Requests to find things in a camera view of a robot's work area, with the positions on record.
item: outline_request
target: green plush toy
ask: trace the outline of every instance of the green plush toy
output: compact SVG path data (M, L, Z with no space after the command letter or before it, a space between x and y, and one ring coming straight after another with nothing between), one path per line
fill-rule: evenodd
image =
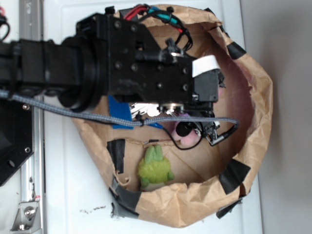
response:
M144 191L152 191L175 178L170 169L170 161L163 156L160 145L150 146L138 165L138 175Z

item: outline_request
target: brown paper bag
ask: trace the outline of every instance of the brown paper bag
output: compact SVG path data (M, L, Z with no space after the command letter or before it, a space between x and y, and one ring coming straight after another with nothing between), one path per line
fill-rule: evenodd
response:
M113 130L111 126L85 120L74 122L115 197L117 214L185 227L249 193L268 147L273 86L262 67L220 28L222 23L213 13L173 7L194 41L188 53L198 58L216 56L227 88L214 105L215 115L238 119L239 130L214 147L202 141L192 150L180 151L162 130L150 126ZM162 47L165 39L177 36L172 27L159 20L149 18L144 23ZM108 114L106 98L94 112ZM221 132L229 127L222 124ZM150 139L159 140L157 144L170 160L175 179L153 192L140 192L137 166L151 145L144 142Z

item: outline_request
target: black metal bracket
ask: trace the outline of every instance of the black metal bracket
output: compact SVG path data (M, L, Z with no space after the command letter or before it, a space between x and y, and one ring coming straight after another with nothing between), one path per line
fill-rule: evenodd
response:
M29 105L0 100L0 186L33 153L32 119Z

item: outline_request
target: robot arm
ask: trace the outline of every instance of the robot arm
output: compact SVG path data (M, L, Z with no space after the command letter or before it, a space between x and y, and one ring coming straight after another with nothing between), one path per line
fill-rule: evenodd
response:
M120 19L107 8L104 15L89 16L77 23L76 35L61 45L29 40L0 43L0 88L9 91L9 98L13 94L57 96L75 112L91 110L102 95L113 95L122 102L158 103L160 112L214 117L213 103L224 79L220 68L194 75L196 59L186 53L190 46L180 49L168 39L161 49L143 24L131 20L135 12ZM165 13L151 7L148 14L169 15L167 20L176 20L177 29L186 33L171 9ZM201 126L202 137L215 145L238 124L226 136L217 135L218 124L213 121ZM197 127L188 124L188 129Z

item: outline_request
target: blue foam block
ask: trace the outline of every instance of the blue foam block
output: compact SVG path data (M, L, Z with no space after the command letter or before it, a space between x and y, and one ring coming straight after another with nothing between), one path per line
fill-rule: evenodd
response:
M112 117L121 118L132 121L129 104L126 102L117 102L113 96L108 96L109 113ZM133 127L123 126L119 124L113 125L114 129L133 129Z

